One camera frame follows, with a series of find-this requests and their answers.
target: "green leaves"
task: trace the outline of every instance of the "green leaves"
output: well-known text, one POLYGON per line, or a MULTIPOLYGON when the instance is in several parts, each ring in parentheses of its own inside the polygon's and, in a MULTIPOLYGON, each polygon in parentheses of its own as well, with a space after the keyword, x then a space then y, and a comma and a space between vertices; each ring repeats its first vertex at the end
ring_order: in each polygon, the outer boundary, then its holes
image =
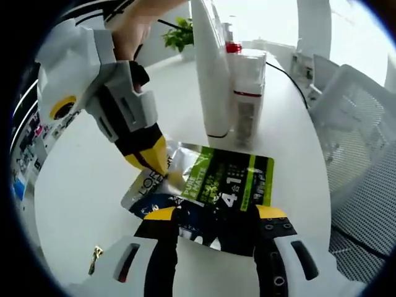
POLYGON ((170 47, 177 49, 181 53, 186 45, 194 44, 194 35, 192 34, 192 19, 177 17, 176 22, 179 27, 185 29, 170 29, 168 33, 162 35, 165 41, 165 48, 170 47))

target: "foil pouch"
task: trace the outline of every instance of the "foil pouch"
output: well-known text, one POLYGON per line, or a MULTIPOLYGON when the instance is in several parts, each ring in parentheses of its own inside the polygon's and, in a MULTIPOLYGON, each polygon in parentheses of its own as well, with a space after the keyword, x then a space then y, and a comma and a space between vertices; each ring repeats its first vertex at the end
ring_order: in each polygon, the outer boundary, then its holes
POLYGON ((143 170, 121 201, 144 218, 167 207, 182 210, 179 235, 219 251, 252 256, 248 209, 271 204, 272 158, 167 140, 168 175, 143 170))

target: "potted plant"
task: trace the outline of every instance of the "potted plant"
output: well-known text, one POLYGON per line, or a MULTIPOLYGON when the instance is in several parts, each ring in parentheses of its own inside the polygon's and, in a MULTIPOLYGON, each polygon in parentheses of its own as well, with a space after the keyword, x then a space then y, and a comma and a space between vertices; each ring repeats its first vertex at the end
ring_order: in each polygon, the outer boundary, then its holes
POLYGON ((194 36, 192 34, 192 19, 177 17, 176 22, 180 28, 170 29, 162 35, 165 48, 178 50, 185 61, 194 59, 194 36))

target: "white table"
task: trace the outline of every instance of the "white table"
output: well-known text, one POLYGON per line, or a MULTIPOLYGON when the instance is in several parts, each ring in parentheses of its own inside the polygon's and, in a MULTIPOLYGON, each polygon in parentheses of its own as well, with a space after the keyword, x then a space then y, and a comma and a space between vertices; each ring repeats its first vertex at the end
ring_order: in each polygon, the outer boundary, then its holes
MULTIPOLYGON (((194 62, 174 58, 147 69, 159 125, 172 139, 207 145, 194 62)), ((289 78, 267 67, 259 139, 252 151, 275 159, 272 205, 297 232, 328 249, 330 196, 321 147, 289 78)), ((41 245, 62 285, 82 283, 95 245, 104 250, 133 235, 140 220, 120 201, 139 171, 82 112, 56 142, 35 186, 41 245)), ((179 239, 175 296, 258 296, 254 261, 179 239)))

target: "red cap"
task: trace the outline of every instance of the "red cap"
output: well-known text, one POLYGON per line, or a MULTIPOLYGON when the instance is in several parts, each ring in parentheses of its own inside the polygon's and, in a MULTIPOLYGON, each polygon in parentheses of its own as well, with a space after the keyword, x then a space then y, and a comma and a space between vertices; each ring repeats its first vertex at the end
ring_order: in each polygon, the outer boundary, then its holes
POLYGON ((229 54, 240 53, 242 51, 242 45, 240 43, 226 42, 225 43, 226 52, 229 54))

